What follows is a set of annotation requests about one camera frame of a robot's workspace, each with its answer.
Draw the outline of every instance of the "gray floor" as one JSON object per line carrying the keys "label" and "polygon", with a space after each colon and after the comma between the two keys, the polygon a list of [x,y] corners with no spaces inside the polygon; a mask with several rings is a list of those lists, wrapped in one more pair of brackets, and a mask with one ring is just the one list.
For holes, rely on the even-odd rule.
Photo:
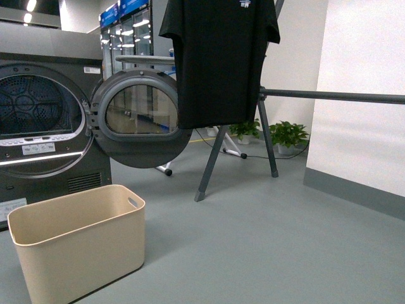
{"label": "gray floor", "polygon": [[[210,151],[190,143],[171,177],[112,163],[146,200],[146,260],[77,303],[405,303],[405,222],[303,186],[305,153],[277,179],[267,160],[220,155],[196,203]],[[0,303],[30,303],[8,231],[0,255]]]}

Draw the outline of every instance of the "dryer drum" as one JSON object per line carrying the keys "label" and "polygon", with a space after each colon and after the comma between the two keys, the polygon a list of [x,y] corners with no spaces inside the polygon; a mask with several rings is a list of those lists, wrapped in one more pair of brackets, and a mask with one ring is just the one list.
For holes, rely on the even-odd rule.
{"label": "dryer drum", "polygon": [[68,116],[63,96],[51,80],[33,75],[0,80],[1,134],[71,130]]}

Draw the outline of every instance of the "blue sign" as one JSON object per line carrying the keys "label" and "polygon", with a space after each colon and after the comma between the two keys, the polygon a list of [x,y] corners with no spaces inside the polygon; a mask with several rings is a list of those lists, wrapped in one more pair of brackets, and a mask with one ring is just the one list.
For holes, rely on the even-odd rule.
{"label": "blue sign", "polygon": [[99,19],[100,27],[102,29],[110,24],[116,23],[120,19],[118,3],[110,6],[104,13],[100,15]]}
{"label": "blue sign", "polygon": [[120,14],[121,17],[129,14],[132,11],[137,10],[141,6],[149,3],[149,0],[121,0]]}

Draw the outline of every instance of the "power cable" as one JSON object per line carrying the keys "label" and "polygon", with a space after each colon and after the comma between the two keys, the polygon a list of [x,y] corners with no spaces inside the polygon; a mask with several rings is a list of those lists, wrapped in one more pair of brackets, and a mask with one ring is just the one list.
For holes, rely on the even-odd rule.
{"label": "power cable", "polygon": [[[214,148],[212,145],[210,145],[210,144],[203,138],[203,136],[201,135],[201,133],[200,133],[197,129],[195,129],[195,130],[197,131],[198,135],[200,135],[201,139],[202,139],[208,146],[210,146],[211,148]],[[301,153],[303,153],[304,151],[306,151],[306,150],[308,149],[308,147],[309,147],[309,140],[310,140],[310,139],[311,139],[311,136],[309,136],[309,139],[308,139],[308,142],[307,142],[305,148],[304,148],[303,150],[301,150],[299,153],[297,153],[297,154],[295,154],[295,155],[292,155],[292,156],[290,156],[290,157],[276,157],[275,159],[276,159],[276,160],[290,160],[290,159],[292,159],[292,158],[294,158],[294,157],[297,157],[298,155],[300,155]],[[225,154],[225,155],[230,155],[230,156],[236,156],[236,155],[232,155],[232,154],[225,153],[225,152],[222,152],[222,151],[220,151],[220,153]],[[248,155],[248,157],[264,158],[264,159],[268,160],[268,157],[265,157],[265,156]]]}

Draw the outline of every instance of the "laundry basket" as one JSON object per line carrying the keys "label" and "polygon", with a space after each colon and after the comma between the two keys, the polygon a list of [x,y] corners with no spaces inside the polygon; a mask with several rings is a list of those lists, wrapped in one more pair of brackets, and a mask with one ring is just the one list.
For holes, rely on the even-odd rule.
{"label": "laundry basket", "polygon": [[12,211],[9,231],[32,303],[69,303],[140,268],[144,206],[109,185]]}

